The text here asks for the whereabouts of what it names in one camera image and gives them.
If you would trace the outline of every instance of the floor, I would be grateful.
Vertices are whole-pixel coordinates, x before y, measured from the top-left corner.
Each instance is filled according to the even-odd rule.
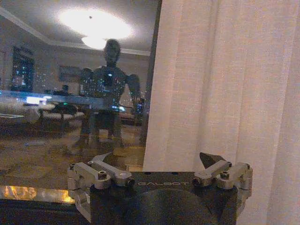
[[[34,188],[67,189],[67,168],[71,163],[87,163],[95,155],[113,150],[106,140],[107,131],[100,131],[100,145],[85,148],[83,155],[72,145],[78,140],[80,121],[70,122],[59,137],[59,126],[36,125],[1,127],[0,185]],[[139,146],[140,126],[122,125],[123,149],[115,149],[105,162],[123,170],[140,171],[145,148]]]

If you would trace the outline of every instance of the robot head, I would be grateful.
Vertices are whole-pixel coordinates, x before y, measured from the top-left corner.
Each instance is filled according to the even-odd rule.
[[[109,39],[104,48],[105,60],[108,64],[115,64],[120,56],[120,44],[115,39]]]
[[[82,77],[92,77],[93,71],[90,68],[83,68],[81,70],[81,76]]]

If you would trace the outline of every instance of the glass window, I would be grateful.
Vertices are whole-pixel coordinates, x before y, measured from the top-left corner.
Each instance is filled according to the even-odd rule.
[[[108,152],[141,171],[158,1],[41,2],[0,3],[3,193],[67,189],[70,164]]]

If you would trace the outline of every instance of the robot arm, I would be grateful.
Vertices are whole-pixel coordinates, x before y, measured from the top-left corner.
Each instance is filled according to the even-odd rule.
[[[132,74],[128,76],[127,78],[127,84],[130,91],[132,104],[134,107],[134,113],[137,112],[137,104],[140,101],[141,98],[141,92],[140,92],[140,79],[137,75]]]
[[[108,154],[68,169],[69,196],[91,224],[234,225],[251,196],[245,163],[201,153],[201,172],[131,173],[104,163]]]

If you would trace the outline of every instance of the ceiling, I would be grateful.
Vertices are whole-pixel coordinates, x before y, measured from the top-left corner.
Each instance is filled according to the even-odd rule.
[[[84,35],[59,22],[67,9],[100,9],[121,18],[132,34],[120,39],[122,52],[149,55],[158,0],[1,0],[0,15],[39,40],[53,46],[89,49],[81,41]]]

